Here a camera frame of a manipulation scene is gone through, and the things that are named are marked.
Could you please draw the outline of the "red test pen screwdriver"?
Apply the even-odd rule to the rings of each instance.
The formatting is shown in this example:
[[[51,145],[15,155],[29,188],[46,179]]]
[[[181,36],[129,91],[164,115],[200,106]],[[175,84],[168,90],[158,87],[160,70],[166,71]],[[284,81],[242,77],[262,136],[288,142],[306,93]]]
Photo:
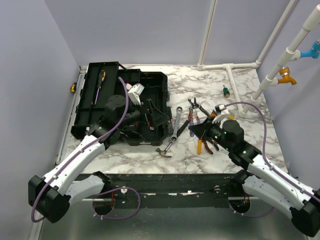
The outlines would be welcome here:
[[[193,107],[192,104],[189,104],[189,125],[193,126],[194,125],[194,121],[193,121]],[[189,136],[192,138],[194,137],[194,133],[190,130],[189,131]]]

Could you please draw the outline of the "green stubby screwdriver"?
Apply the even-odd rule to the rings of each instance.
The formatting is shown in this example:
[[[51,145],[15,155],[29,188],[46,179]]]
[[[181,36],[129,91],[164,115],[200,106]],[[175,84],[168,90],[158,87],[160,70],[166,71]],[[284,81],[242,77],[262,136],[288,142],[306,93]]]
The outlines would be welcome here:
[[[228,98],[230,96],[229,89],[225,85],[223,85],[223,90],[222,91],[223,91],[223,95],[224,95],[225,98]]]

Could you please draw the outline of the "black plastic toolbox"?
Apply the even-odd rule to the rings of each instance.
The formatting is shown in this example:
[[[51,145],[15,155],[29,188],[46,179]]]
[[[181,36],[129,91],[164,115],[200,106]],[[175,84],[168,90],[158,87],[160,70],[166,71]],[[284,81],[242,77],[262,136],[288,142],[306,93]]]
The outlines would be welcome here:
[[[115,131],[130,146],[160,146],[169,136],[168,77],[160,71],[127,69],[115,62],[90,63],[84,76],[71,134],[82,140],[99,123],[102,132]]]

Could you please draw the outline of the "long screwdriver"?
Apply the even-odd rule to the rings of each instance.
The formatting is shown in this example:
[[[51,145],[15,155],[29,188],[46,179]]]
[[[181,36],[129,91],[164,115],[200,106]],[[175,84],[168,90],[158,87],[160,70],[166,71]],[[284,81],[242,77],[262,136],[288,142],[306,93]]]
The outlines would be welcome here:
[[[97,90],[96,90],[96,96],[95,96],[95,99],[94,99],[94,104],[95,105],[97,104],[99,93],[100,93],[100,90],[102,88],[102,85],[104,83],[105,78],[106,78],[106,71],[105,70],[101,70],[99,72],[99,75],[98,75]]]

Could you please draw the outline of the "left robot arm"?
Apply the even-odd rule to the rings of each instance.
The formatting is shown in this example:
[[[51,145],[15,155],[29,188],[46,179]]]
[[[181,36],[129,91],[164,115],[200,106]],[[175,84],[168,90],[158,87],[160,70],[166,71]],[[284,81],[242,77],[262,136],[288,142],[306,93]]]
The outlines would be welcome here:
[[[137,105],[128,96],[111,96],[105,104],[104,114],[91,125],[79,146],[44,176],[34,175],[28,181],[31,220],[38,222],[34,213],[39,212],[43,219],[56,223],[73,203],[92,195],[107,197],[111,185],[101,172],[93,173],[88,180],[76,182],[78,175],[92,160],[114,145],[122,132],[132,132],[137,125],[156,128],[168,120],[169,116],[156,108],[150,99]]]

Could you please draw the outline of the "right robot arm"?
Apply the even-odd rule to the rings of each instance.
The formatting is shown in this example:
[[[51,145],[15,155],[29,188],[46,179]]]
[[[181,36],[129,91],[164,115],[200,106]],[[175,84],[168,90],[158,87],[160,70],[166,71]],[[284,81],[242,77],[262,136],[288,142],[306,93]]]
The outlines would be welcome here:
[[[320,230],[320,192],[302,183],[268,160],[244,139],[235,120],[223,124],[203,122],[189,126],[199,139],[215,141],[228,151],[231,161],[242,168],[242,179],[230,183],[230,191],[255,196],[285,214],[301,233],[315,237]]]

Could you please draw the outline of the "small yellow tool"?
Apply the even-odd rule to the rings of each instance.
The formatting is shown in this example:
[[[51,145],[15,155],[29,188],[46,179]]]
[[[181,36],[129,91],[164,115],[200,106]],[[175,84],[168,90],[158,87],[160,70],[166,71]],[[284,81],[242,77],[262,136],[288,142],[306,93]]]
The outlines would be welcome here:
[[[228,118],[229,118],[230,120],[235,120],[235,117],[234,117],[232,114],[229,114],[229,115],[228,115]]]

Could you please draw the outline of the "orange black hex key set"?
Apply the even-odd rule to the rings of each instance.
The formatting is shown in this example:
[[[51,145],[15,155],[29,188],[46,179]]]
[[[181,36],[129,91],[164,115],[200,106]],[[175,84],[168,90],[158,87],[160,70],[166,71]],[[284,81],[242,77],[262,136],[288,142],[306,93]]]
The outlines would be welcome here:
[[[213,111],[211,114],[210,114],[211,117],[216,117],[216,113]]]

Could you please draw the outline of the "silver combination ratchet wrench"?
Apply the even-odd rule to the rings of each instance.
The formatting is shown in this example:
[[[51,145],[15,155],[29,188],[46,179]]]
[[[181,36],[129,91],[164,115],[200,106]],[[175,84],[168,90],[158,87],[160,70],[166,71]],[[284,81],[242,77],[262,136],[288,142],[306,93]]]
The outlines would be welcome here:
[[[174,123],[174,129],[173,129],[173,133],[170,137],[171,143],[175,143],[178,139],[178,130],[179,130],[179,123],[180,123],[182,111],[183,111],[183,108],[181,106],[178,106],[176,108],[176,118],[175,118],[175,123]]]

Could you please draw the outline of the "claw hammer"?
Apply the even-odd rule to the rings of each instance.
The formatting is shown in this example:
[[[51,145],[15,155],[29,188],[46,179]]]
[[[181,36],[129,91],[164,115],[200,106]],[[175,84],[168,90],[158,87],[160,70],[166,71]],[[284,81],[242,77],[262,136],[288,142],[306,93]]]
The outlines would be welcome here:
[[[156,149],[156,152],[159,153],[160,156],[164,157],[164,158],[171,158],[172,156],[171,155],[167,155],[167,152],[168,150],[170,149],[170,147],[173,145],[172,142],[170,142],[168,144],[168,146],[164,149],[164,150],[161,150],[160,148],[157,148]]]

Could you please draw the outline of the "yellow brass faucet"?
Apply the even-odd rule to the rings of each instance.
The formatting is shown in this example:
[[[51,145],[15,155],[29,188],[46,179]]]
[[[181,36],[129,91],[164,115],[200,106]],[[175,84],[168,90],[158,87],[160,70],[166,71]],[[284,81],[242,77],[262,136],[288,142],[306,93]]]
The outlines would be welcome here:
[[[278,79],[278,84],[287,84],[287,83],[290,83],[291,85],[297,84],[296,80],[290,76],[289,67],[287,67],[287,66],[282,67],[279,70],[279,74],[280,74],[281,78]]]

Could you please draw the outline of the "blue pipe valve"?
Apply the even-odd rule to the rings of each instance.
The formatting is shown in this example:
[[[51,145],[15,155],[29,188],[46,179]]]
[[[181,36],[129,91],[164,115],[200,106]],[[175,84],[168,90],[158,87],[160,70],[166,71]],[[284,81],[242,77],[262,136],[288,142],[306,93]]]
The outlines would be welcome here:
[[[300,58],[313,58],[317,59],[320,56],[320,39],[318,38],[308,51],[300,53]]]

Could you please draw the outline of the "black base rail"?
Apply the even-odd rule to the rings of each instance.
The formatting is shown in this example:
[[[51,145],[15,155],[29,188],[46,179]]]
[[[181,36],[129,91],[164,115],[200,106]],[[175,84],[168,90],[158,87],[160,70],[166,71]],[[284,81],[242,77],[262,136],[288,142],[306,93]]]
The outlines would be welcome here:
[[[228,208],[246,213],[253,199],[237,174],[104,174],[103,195],[93,199],[99,212],[115,209]]]

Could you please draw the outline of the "yellow black screwdriver at wall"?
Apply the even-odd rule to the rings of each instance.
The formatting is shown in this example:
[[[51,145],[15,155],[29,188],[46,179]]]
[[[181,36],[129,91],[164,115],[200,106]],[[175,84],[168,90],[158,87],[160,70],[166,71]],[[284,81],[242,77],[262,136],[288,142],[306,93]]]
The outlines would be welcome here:
[[[75,93],[76,90],[77,90],[77,83],[74,82],[73,85],[72,85],[71,88],[70,88],[70,92],[71,92],[71,93]]]

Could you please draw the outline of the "white pvc pipe frame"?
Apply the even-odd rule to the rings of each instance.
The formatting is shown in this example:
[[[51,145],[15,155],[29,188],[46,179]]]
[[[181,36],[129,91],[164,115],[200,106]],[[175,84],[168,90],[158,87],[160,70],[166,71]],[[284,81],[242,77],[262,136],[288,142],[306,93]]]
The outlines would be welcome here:
[[[203,37],[202,47],[200,51],[200,56],[198,63],[196,65],[197,70],[204,71],[204,70],[215,70],[215,69],[222,69],[226,70],[229,80],[231,83],[231,87],[234,92],[235,99],[239,102],[240,101],[240,95],[235,83],[235,79],[232,73],[233,69],[242,69],[242,68],[252,68],[257,69],[264,57],[267,55],[267,52],[269,48],[272,46],[272,43],[276,39],[278,33],[280,32],[282,26],[284,25],[286,19],[290,15],[291,11],[293,10],[295,4],[297,3],[296,0],[291,0],[287,7],[285,8],[284,12],[282,13],[280,19],[278,20],[275,28],[273,29],[270,37],[268,38],[266,44],[264,45],[261,53],[259,54],[258,58],[254,62],[250,63],[223,63],[223,64],[212,64],[212,65],[205,65],[204,59],[205,59],[205,53],[206,48],[208,45],[209,37],[210,37],[210,31],[211,27],[213,25],[213,19],[215,15],[215,11],[217,9],[217,1],[212,0],[210,3],[209,8],[209,15],[205,27],[205,33]],[[284,52],[280,55],[278,61],[275,64],[275,67],[271,70],[271,72],[262,80],[262,82],[259,84],[257,90],[254,92],[254,94],[249,98],[249,102],[251,105],[256,105],[258,103],[259,96],[267,90],[269,87],[274,87],[279,85],[278,79],[281,79],[282,77],[279,74],[279,70],[282,67],[286,67],[288,62],[297,61],[300,58],[301,51],[298,50],[298,47],[303,42],[303,40],[307,37],[307,35],[312,32],[317,26],[320,25],[320,6],[317,5],[314,10],[311,12],[311,14],[307,17],[305,22],[302,25],[301,30],[296,35],[294,40],[291,42],[291,44],[286,47]]]

